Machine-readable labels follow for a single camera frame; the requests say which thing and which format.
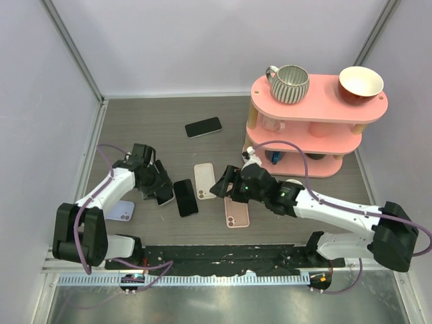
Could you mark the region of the beige phone case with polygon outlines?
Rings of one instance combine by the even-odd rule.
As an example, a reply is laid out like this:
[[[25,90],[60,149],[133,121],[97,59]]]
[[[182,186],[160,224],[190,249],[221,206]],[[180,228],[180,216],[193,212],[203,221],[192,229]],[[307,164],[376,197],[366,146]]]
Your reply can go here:
[[[199,200],[214,199],[216,196],[210,192],[215,185],[215,175],[211,163],[201,163],[194,166],[196,194]]]

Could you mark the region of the phone with white edge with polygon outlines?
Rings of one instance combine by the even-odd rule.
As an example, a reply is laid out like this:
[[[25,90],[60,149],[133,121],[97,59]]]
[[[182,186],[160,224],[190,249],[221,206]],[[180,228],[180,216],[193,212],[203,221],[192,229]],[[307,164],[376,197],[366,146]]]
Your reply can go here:
[[[156,196],[157,204],[161,207],[163,205],[166,205],[167,203],[171,202],[175,196],[169,195],[169,196]]]

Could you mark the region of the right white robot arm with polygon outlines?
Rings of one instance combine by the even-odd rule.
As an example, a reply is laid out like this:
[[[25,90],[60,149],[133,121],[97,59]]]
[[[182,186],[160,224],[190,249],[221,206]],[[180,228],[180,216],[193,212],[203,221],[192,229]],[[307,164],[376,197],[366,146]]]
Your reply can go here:
[[[304,256],[314,267],[327,260],[356,258],[373,259],[397,272],[410,268],[419,231],[394,202],[379,207],[324,196],[300,182],[276,180],[256,163],[242,168],[227,166],[210,192],[237,203],[257,201],[276,215],[313,219],[345,229],[344,234],[312,234]]]

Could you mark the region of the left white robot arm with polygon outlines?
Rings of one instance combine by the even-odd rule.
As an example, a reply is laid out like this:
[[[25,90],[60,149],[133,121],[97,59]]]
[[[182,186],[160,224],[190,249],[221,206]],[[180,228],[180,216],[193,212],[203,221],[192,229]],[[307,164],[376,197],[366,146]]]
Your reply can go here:
[[[53,256],[81,264],[88,275],[106,260],[129,269],[143,263],[140,238],[107,233],[106,216],[125,194],[137,190],[145,199],[152,199],[173,191],[155,148],[136,143],[123,154],[123,159],[110,166],[105,179],[92,191],[74,203],[61,204],[56,212]]]

